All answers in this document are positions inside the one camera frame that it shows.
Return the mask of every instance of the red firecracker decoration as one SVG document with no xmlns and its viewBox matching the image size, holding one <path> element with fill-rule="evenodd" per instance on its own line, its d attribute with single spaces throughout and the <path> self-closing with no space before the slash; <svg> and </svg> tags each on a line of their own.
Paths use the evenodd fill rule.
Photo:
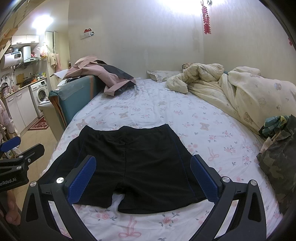
<svg viewBox="0 0 296 241">
<path fill-rule="evenodd" d="M 205 34 L 211 34 L 211 28 L 210 28 L 210 17 L 207 13 L 207 7 L 203 6 L 202 7 L 202 18 L 204 21 L 204 29 L 205 29 Z"/>
</svg>

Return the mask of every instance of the washing machine door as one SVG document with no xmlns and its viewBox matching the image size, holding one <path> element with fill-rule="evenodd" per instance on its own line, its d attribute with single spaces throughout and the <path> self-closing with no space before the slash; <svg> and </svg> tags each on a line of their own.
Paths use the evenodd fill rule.
<svg viewBox="0 0 296 241">
<path fill-rule="evenodd" d="M 37 91 L 37 100 L 38 103 L 41 103 L 42 101 L 45 101 L 45 99 L 47 98 L 46 92 L 45 92 L 45 88 L 40 88 Z"/>
</svg>

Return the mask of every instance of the cream quilt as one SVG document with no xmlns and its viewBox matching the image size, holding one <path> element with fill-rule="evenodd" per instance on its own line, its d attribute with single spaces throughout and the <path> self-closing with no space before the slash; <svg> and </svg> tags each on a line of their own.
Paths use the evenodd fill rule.
<svg viewBox="0 0 296 241">
<path fill-rule="evenodd" d="M 237 67 L 224 74 L 221 64 L 192 64 L 167 79 L 166 86 L 204 99 L 258 133 L 268 117 L 296 115 L 296 86 L 261 76 L 259 69 Z"/>
</svg>

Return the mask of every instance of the black shorts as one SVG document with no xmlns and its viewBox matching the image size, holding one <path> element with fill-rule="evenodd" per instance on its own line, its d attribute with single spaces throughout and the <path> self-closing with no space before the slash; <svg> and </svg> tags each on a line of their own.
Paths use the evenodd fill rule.
<svg viewBox="0 0 296 241">
<path fill-rule="evenodd" d="M 97 131 L 85 126 L 38 180 L 52 183 L 66 177 L 87 155 L 96 171 L 78 204 L 107 208 L 112 194 L 123 193 L 122 213 L 159 213 L 205 199 L 190 169 L 191 154 L 168 124 L 151 129 L 123 126 Z"/>
</svg>

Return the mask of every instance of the metal bolt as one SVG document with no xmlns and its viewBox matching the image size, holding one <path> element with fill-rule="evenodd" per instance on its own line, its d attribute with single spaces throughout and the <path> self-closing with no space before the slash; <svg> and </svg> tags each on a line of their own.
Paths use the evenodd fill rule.
<svg viewBox="0 0 296 241">
<path fill-rule="evenodd" d="M 31 187 L 35 187 L 35 186 L 36 186 L 36 184 L 37 184 L 37 182 L 36 182 L 36 181 L 32 181 L 32 182 L 30 183 L 30 186 L 31 186 Z"/>
<path fill-rule="evenodd" d="M 230 178 L 229 177 L 222 177 L 222 181 L 225 183 L 230 182 Z"/>
<path fill-rule="evenodd" d="M 58 179 L 57 179 L 57 183 L 62 183 L 64 181 L 64 178 L 63 177 L 59 177 Z"/>
<path fill-rule="evenodd" d="M 257 182 L 256 182 L 255 180 L 251 180 L 251 184 L 252 184 L 253 186 L 256 186 L 256 185 L 257 185 Z"/>
</svg>

